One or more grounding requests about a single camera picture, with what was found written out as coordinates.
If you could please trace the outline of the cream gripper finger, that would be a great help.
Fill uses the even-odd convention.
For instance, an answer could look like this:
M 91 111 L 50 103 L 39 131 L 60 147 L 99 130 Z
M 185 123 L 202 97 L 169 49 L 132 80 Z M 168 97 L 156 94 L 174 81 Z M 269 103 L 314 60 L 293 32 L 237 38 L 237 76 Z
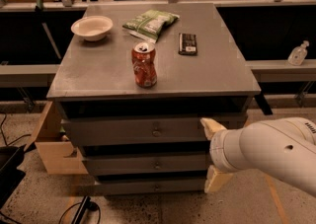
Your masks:
M 212 118 L 203 117 L 200 122 L 203 126 L 204 134 L 208 140 L 211 140 L 216 132 L 226 129 L 224 125 Z
M 207 170 L 204 192 L 211 193 L 219 191 L 232 177 L 233 175 L 231 173 L 221 172 L 215 166 L 211 165 Z

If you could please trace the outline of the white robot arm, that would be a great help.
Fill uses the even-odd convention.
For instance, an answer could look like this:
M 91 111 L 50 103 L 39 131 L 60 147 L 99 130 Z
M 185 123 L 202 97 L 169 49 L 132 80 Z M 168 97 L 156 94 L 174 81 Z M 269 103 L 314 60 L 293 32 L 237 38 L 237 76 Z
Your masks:
M 303 117 L 262 120 L 227 129 L 211 118 L 201 124 L 212 164 L 206 193 L 221 189 L 236 172 L 258 169 L 316 196 L 316 124 Z

